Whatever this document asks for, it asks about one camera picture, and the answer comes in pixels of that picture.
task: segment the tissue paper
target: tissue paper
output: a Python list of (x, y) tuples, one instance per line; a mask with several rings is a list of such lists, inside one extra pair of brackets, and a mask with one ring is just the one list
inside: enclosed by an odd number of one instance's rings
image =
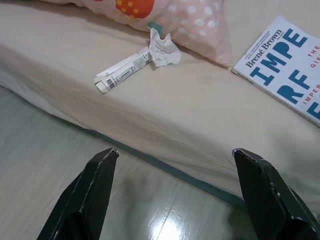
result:
[(178, 47), (171, 40), (171, 34), (168, 33), (164, 39), (161, 39), (155, 28), (150, 29), (149, 52), (157, 67), (178, 64), (182, 56)]

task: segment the book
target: book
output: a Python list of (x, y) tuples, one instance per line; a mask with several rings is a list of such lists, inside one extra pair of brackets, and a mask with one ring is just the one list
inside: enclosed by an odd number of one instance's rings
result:
[(320, 127), (320, 39), (278, 16), (231, 70)]

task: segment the pink pillowcase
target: pink pillowcase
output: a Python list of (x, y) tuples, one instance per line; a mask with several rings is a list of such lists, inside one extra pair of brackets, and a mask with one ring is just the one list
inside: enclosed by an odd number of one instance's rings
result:
[(75, 3), (133, 28), (161, 35), (224, 66), (231, 64), (231, 44), (223, 0), (44, 0)]

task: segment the beige bed sheet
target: beige bed sheet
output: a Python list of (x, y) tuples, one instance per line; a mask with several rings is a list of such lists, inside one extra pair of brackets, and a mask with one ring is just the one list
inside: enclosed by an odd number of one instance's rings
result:
[[(277, 15), (320, 37), (319, 0), (226, 0), (225, 9), (234, 63)], [(84, 8), (0, 1), (1, 85), (237, 196), (231, 151), (248, 149), (320, 213), (320, 129), (227, 69), (185, 51), (180, 64), (149, 64), (101, 95), (95, 75), (147, 44), (148, 33)]]

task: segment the glossy floor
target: glossy floor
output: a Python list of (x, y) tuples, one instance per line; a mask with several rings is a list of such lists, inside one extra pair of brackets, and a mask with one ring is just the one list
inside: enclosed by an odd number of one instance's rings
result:
[(0, 87), (0, 238), (34, 240), (96, 153), (120, 152), (101, 240), (254, 240), (247, 213)]

